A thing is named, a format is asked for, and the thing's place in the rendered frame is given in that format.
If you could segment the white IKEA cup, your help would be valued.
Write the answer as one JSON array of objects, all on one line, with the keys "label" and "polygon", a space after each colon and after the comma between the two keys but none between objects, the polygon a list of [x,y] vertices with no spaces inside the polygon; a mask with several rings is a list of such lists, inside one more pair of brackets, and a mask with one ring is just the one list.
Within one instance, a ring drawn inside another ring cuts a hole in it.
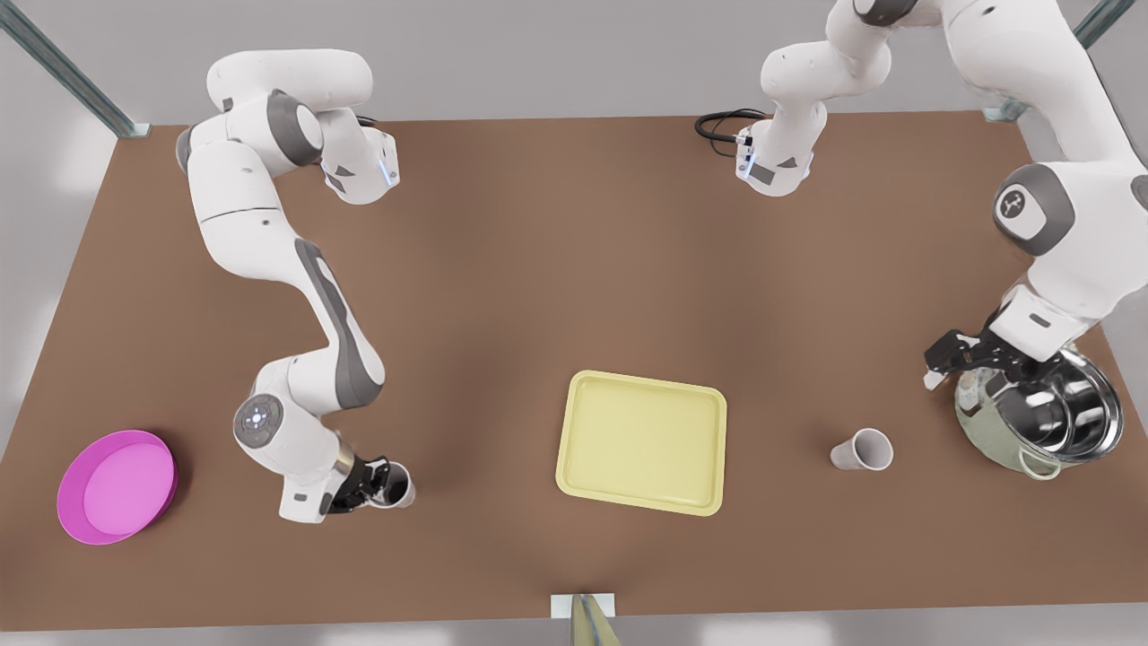
[{"label": "white IKEA cup", "polygon": [[378,509],[402,509],[414,503],[414,483],[405,466],[378,458],[369,464],[369,498]]},{"label": "white IKEA cup", "polygon": [[840,470],[884,470],[894,459],[894,449],[884,433],[858,430],[830,451],[831,464]]}]

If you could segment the yellow rectangular tray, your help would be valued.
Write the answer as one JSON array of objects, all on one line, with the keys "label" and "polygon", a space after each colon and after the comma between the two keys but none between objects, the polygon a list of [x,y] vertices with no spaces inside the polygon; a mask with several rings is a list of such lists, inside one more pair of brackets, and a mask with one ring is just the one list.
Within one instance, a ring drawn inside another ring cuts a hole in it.
[{"label": "yellow rectangular tray", "polygon": [[726,397],[709,386],[580,371],[556,483],[595,503],[709,517],[723,503],[727,425]]}]

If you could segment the pink round bowl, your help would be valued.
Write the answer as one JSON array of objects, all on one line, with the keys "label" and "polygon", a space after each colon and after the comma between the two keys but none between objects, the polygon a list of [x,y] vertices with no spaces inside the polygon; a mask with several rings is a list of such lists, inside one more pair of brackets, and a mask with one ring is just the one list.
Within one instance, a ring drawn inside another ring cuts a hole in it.
[{"label": "pink round bowl", "polygon": [[60,526],[91,546],[126,540],[164,514],[178,478],[174,454],[155,433],[113,431],[82,450],[61,478]]}]

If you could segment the silver frame post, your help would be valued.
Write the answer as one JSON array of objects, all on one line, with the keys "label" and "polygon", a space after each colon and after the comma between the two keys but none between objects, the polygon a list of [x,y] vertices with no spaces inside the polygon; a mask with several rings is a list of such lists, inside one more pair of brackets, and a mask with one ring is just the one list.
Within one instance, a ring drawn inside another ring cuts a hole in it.
[{"label": "silver frame post", "polygon": [[0,30],[3,30],[21,49],[69,91],[115,137],[121,139],[147,138],[152,126],[132,120],[119,106],[91,81],[82,69],[65,56],[41,29],[21,11],[13,0],[0,0]]},{"label": "silver frame post", "polygon": [[616,615],[614,593],[550,596],[551,617],[569,621],[569,646],[621,646],[611,625]]},{"label": "silver frame post", "polygon": [[[1083,49],[1088,49],[1100,38],[1112,28],[1112,25],[1125,13],[1130,11],[1137,0],[1096,0],[1096,3],[1073,28],[1075,39],[1083,45]],[[1021,115],[1030,109],[1017,99],[1008,98],[1001,106],[985,108],[982,110],[984,118],[988,122],[1013,123],[1021,118]]]}]

